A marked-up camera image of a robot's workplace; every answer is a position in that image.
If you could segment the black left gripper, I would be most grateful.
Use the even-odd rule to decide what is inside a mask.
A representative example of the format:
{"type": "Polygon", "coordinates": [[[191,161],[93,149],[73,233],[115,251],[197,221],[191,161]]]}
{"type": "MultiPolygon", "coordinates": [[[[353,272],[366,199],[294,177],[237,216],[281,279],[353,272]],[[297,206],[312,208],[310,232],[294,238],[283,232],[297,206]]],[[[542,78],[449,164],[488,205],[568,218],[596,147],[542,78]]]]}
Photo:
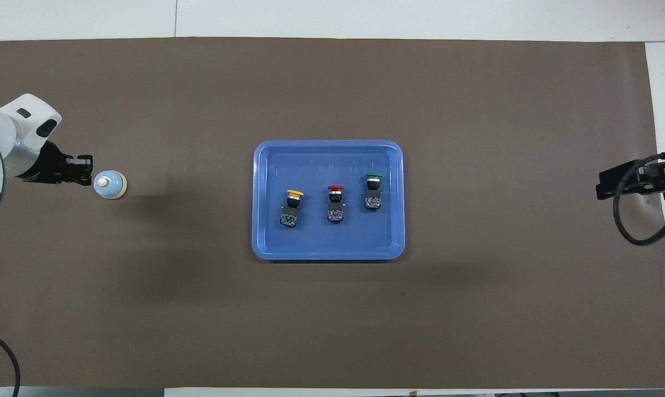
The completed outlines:
{"type": "Polygon", "coordinates": [[[66,182],[80,186],[92,185],[92,155],[79,155],[77,158],[65,155],[57,145],[46,141],[35,163],[22,173],[25,183],[60,184],[63,178],[63,166],[76,168],[66,173],[66,182]]]}

